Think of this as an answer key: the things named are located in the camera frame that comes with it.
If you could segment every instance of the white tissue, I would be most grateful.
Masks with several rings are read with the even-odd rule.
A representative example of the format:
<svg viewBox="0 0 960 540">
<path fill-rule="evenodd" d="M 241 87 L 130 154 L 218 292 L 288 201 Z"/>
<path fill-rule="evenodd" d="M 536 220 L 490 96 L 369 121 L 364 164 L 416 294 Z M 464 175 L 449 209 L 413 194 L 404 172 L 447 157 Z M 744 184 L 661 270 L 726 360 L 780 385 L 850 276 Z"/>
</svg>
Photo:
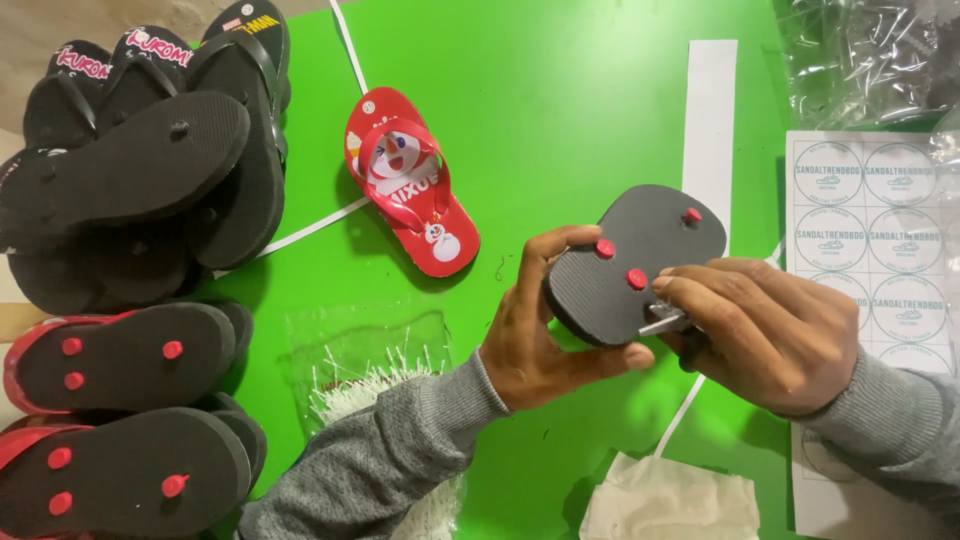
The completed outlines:
<svg viewBox="0 0 960 540">
<path fill-rule="evenodd" d="M 617 454 L 580 540 L 757 540 L 754 483 L 662 457 Z"/>
</svg>

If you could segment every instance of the person's left hand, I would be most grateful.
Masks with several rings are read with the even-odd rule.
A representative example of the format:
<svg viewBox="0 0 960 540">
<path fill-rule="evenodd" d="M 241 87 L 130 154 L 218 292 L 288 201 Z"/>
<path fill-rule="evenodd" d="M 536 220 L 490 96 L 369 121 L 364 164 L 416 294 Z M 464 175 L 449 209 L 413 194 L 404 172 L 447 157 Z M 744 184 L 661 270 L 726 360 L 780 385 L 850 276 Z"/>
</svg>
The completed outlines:
<svg viewBox="0 0 960 540">
<path fill-rule="evenodd" d="M 540 292 L 551 258 L 569 246 L 600 238 L 596 225 L 568 225 L 535 236 L 523 246 L 516 284 L 503 295 L 480 358 L 493 389 L 512 410 L 536 408 L 597 380 L 650 367 L 654 355 L 639 343 L 565 353 L 547 330 L 553 313 Z"/>
</svg>

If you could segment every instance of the marvel logo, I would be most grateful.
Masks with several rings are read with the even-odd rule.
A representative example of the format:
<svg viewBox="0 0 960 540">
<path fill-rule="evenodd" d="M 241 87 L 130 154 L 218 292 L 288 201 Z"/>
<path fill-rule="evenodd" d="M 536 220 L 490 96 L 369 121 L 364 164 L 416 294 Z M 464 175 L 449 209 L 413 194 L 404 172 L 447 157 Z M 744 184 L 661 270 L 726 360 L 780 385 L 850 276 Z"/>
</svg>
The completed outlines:
<svg viewBox="0 0 960 540">
<path fill-rule="evenodd" d="M 231 28 L 236 28 L 236 27 L 240 26 L 240 24 L 241 24 L 241 23 L 240 23 L 240 17 L 237 17 L 237 18 L 231 20 L 230 22 L 225 22 L 225 23 L 224 23 L 224 32 L 226 32 L 227 30 L 230 30 Z"/>
</svg>

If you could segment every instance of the green table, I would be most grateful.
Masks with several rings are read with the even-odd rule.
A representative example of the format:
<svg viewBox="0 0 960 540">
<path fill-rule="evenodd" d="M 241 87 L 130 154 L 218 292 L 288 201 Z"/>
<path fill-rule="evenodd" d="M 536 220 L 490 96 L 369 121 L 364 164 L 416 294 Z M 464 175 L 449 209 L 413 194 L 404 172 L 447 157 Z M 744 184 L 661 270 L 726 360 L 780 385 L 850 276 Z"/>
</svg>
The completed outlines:
<svg viewBox="0 0 960 540">
<path fill-rule="evenodd" d="M 256 317 L 246 371 L 229 382 L 270 438 L 255 497 L 304 446 L 286 314 L 446 291 L 452 354 L 466 359 L 516 276 L 527 238 L 594 223 L 634 184 L 680 188 L 691 39 L 739 40 L 731 254 L 767 258 L 783 234 L 790 116 L 767 2 L 362 0 L 343 11 L 368 84 L 406 93 L 443 144 L 454 193 L 482 246 L 468 270 L 426 278 L 366 206 L 207 289 L 237 298 Z M 360 197 L 343 155 L 360 91 L 332 13 L 289 23 L 294 92 L 277 238 Z M 576 538 L 614 450 L 652 452 L 694 382 L 659 342 L 648 344 L 660 359 L 649 373 L 594 384 L 484 430 L 459 538 Z M 664 456 L 753 479 L 761 538 L 796 538 L 788 437 L 786 422 L 708 381 Z"/>
</svg>

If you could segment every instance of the sticker sheet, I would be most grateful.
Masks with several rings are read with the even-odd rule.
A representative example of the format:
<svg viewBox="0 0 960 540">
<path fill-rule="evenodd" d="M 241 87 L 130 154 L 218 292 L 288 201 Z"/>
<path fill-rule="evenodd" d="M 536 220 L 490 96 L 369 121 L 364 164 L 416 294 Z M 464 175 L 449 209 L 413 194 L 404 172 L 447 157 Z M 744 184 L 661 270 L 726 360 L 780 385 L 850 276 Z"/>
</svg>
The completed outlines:
<svg viewBox="0 0 960 540">
<path fill-rule="evenodd" d="M 899 368 L 951 374 L 945 266 L 929 134 L 788 132 L 787 271 L 860 305 L 860 343 Z M 848 540 L 936 537 L 902 503 L 793 425 L 799 534 Z"/>
</svg>

